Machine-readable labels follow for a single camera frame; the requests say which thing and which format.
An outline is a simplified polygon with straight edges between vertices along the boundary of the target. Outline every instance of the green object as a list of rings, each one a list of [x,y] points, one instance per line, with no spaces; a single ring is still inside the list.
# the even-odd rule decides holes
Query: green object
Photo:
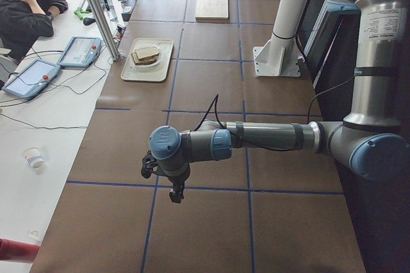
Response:
[[[78,7],[76,11],[74,12],[74,15],[76,15],[80,19],[80,21],[82,21],[84,20],[84,16],[83,16],[84,13],[90,13],[90,12],[86,10],[82,10],[81,7]]]

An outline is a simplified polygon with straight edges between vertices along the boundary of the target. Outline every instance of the blue joint cap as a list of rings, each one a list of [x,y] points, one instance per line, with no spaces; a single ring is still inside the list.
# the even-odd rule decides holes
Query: blue joint cap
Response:
[[[386,180],[401,173],[410,159],[410,145],[399,135],[372,136],[350,155],[352,171],[370,180]]]
[[[216,129],[211,139],[211,154],[215,161],[232,156],[231,134],[227,129]]]
[[[354,3],[343,3],[327,0],[327,11],[340,15],[353,15],[360,13],[359,8]]]
[[[170,126],[156,128],[149,136],[148,141],[151,153],[157,160],[172,157],[181,145],[181,134]]]

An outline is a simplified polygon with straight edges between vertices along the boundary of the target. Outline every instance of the white cup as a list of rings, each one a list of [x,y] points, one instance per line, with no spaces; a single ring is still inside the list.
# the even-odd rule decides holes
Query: white cup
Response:
[[[41,155],[40,150],[36,147],[26,149],[23,151],[22,156],[26,159],[27,164],[34,169],[37,169],[44,164],[44,158]]]

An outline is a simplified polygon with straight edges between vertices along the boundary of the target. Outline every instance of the computer mouse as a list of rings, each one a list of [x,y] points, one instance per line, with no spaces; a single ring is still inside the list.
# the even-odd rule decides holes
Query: computer mouse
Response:
[[[85,17],[83,19],[84,25],[90,25],[90,24],[93,24],[94,22],[95,22],[95,19],[93,17]]]

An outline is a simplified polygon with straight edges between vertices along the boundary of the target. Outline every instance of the brown tiled table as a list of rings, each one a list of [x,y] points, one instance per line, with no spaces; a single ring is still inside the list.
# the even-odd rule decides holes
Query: brown tiled table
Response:
[[[236,149],[194,163],[186,198],[140,176],[149,133],[193,129],[220,95],[225,121],[305,123],[314,90],[301,78],[256,78],[252,47],[279,0],[229,0],[229,22],[196,22],[195,0],[138,0],[120,45],[174,41],[167,79],[124,82],[114,63],[32,273],[364,272],[330,158]],[[317,104],[314,119],[320,118]]]

